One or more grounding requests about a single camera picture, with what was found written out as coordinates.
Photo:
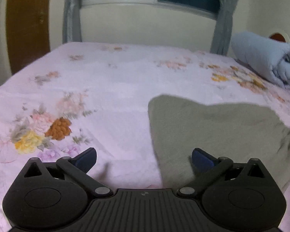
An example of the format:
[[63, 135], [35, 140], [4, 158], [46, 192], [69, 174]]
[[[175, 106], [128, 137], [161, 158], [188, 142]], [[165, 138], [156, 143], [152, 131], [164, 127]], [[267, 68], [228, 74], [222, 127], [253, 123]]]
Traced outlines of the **grey knit pants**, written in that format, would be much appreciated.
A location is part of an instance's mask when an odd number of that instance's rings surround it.
[[245, 163], [258, 158], [277, 185], [290, 184], [290, 128], [270, 108], [255, 104], [203, 105], [161, 95], [148, 104], [152, 146], [162, 185], [177, 189], [194, 179], [193, 149]]

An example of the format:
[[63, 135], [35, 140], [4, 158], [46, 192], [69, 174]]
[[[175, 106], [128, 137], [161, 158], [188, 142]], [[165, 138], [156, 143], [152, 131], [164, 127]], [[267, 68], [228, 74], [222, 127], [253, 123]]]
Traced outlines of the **right grey curtain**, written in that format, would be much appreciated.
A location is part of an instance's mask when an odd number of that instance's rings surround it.
[[217, 15], [210, 53], [227, 55], [233, 30], [233, 14], [238, 0], [219, 0], [220, 9]]

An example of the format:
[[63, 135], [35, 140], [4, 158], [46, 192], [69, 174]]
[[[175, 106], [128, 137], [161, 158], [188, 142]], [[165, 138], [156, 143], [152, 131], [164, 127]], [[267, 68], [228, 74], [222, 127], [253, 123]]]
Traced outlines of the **grey curtain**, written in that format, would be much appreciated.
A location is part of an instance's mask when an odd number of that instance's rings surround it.
[[220, 9], [217, 15], [210, 53], [227, 55], [233, 30], [233, 14], [238, 0], [219, 0]]
[[82, 0], [65, 0], [62, 43], [81, 42], [80, 8]]

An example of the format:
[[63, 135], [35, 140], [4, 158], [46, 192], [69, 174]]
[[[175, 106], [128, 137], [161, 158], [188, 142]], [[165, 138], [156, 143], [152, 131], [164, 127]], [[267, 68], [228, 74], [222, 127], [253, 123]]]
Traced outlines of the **left grey curtain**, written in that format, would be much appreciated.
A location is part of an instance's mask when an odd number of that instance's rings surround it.
[[82, 0], [65, 0], [62, 43], [81, 42], [80, 8]]

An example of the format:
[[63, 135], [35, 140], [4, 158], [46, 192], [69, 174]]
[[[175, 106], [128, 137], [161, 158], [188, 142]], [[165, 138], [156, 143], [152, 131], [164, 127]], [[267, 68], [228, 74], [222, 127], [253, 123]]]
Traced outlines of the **brown wooden door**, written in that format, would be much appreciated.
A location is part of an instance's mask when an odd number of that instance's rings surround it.
[[7, 0], [6, 40], [12, 74], [49, 53], [49, 0]]

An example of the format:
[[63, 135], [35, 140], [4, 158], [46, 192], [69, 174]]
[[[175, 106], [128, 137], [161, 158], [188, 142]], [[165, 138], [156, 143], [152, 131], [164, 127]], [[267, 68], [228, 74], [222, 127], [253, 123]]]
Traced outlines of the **pink floral bed cover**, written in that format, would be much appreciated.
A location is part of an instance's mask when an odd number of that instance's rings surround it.
[[290, 127], [290, 90], [232, 58], [161, 46], [64, 44], [0, 87], [0, 231], [10, 229], [3, 197], [31, 157], [53, 162], [94, 147], [92, 176], [118, 188], [160, 186], [148, 103], [161, 94], [269, 107]]

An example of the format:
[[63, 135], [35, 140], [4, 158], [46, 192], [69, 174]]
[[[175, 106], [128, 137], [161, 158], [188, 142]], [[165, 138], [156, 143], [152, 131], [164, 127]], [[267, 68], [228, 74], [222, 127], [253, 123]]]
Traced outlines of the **rolled light blue duvet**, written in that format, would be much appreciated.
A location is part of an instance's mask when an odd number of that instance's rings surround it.
[[290, 43], [240, 32], [231, 37], [230, 44], [237, 60], [269, 82], [290, 88]]

